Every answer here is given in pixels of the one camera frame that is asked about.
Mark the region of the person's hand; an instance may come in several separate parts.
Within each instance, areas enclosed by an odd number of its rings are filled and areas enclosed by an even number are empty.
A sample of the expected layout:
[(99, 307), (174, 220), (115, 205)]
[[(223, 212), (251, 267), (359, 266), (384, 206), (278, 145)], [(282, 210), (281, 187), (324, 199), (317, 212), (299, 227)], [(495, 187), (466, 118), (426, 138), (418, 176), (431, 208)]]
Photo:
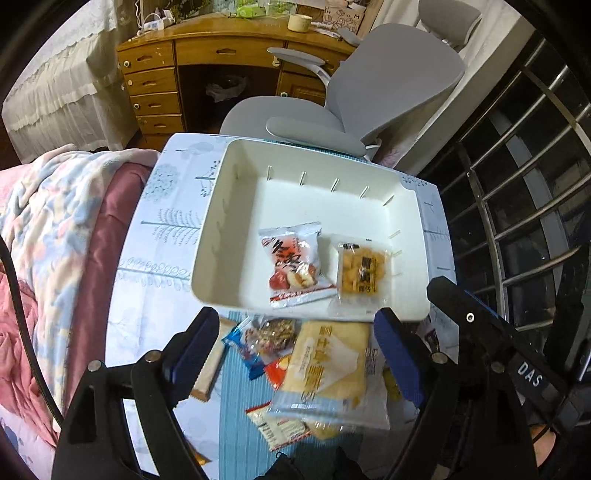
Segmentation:
[(541, 466), (550, 456), (555, 443), (556, 434), (549, 426), (535, 424), (529, 427), (537, 466)]

